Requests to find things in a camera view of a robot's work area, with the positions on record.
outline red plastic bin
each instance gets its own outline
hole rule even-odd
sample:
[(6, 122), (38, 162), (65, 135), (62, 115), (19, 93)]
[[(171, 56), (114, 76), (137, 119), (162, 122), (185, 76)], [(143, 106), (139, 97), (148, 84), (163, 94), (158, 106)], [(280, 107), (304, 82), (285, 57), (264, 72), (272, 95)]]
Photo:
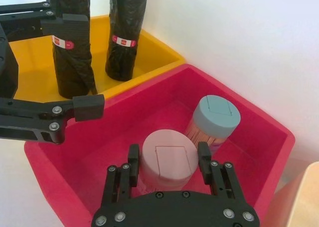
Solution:
[[(90, 226), (101, 202), (107, 167), (126, 162), (130, 144), (142, 146), (153, 131), (184, 132), (205, 95), (222, 96), (241, 113), (241, 123), (214, 159), (234, 163), (246, 200), (262, 221), (294, 145), (293, 134), (219, 81), (182, 65), (107, 100), (100, 120), (71, 120), (62, 145), (26, 142), (35, 176), (62, 223)], [(209, 193), (199, 170), (185, 189)]]

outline bolt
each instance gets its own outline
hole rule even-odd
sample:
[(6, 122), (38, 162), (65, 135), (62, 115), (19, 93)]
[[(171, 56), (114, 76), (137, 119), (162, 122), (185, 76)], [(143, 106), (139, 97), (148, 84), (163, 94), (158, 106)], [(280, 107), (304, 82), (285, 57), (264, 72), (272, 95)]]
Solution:
[(253, 214), (248, 212), (248, 211), (243, 213), (243, 217), (245, 220), (250, 221), (250, 222), (255, 220), (255, 217), (253, 216)]
[(157, 192), (157, 193), (155, 194), (155, 196), (156, 196), (156, 198), (161, 199), (161, 198), (164, 197), (164, 194), (163, 194), (163, 192)]
[(52, 112), (53, 112), (54, 114), (60, 114), (60, 113), (62, 112), (62, 108), (59, 107), (59, 106), (56, 106), (56, 107), (54, 107), (54, 108), (52, 109)]
[(57, 122), (53, 122), (49, 126), (49, 129), (51, 131), (57, 131), (59, 128), (60, 128), (60, 125)]
[(106, 223), (106, 217), (105, 216), (99, 216), (95, 220), (95, 225), (97, 226), (103, 226)]
[(115, 171), (115, 170), (116, 170), (116, 168), (114, 166), (109, 167), (109, 171)]
[(124, 212), (118, 212), (116, 215), (115, 215), (115, 221), (116, 222), (122, 222), (123, 220), (125, 220), (125, 213)]
[(217, 161), (212, 161), (212, 162), (211, 162), (211, 165), (212, 165), (212, 166), (218, 166), (218, 162), (217, 162)]
[(182, 195), (184, 198), (190, 197), (190, 193), (188, 191), (183, 191)]
[(226, 163), (225, 166), (226, 166), (227, 168), (232, 168), (232, 167), (233, 167), (233, 165), (230, 164), (230, 163)]
[(224, 209), (224, 215), (229, 219), (235, 217), (235, 213), (231, 209)]
[(49, 15), (49, 16), (54, 15), (54, 13), (53, 13), (53, 12), (51, 12), (51, 11), (47, 11), (47, 12), (46, 12), (46, 14), (47, 14), (47, 15)]

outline red and white label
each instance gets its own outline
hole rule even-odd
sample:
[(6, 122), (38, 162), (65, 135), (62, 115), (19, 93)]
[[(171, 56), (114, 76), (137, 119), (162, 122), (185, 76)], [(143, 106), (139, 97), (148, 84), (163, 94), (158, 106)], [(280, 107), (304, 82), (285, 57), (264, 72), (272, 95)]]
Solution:
[(117, 43), (117, 44), (125, 46), (125, 47), (134, 47), (136, 45), (135, 40), (122, 39), (120, 37), (117, 37), (116, 35), (112, 36), (112, 40), (114, 43)]
[(60, 39), (54, 35), (52, 36), (52, 41), (56, 46), (59, 46), (60, 48), (63, 48), (63, 49), (73, 49), (74, 48), (74, 43), (72, 41), (63, 40), (63, 39)]

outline blue lid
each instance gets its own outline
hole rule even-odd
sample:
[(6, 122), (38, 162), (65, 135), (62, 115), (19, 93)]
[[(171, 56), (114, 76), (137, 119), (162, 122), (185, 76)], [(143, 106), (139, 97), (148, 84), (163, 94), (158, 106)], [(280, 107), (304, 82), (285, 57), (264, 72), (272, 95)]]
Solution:
[(193, 114), (196, 126), (205, 134), (227, 138), (240, 122), (238, 109), (228, 100), (208, 95), (202, 98)]

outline black plastic wrap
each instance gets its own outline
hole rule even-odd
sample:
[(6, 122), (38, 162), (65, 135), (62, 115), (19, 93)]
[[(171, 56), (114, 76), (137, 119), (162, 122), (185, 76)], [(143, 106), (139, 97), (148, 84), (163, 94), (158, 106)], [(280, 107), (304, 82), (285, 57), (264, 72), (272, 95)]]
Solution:
[[(48, 0), (57, 17), (63, 14), (86, 15), (90, 20), (90, 0)], [(97, 94), (94, 74), (91, 67), (90, 22), (85, 35), (71, 40), (73, 49), (65, 49), (53, 44), (53, 59), (59, 94), (71, 99), (92, 91)]]
[(128, 81), (138, 49), (147, 0), (110, 0), (110, 40), (106, 72), (115, 80)]

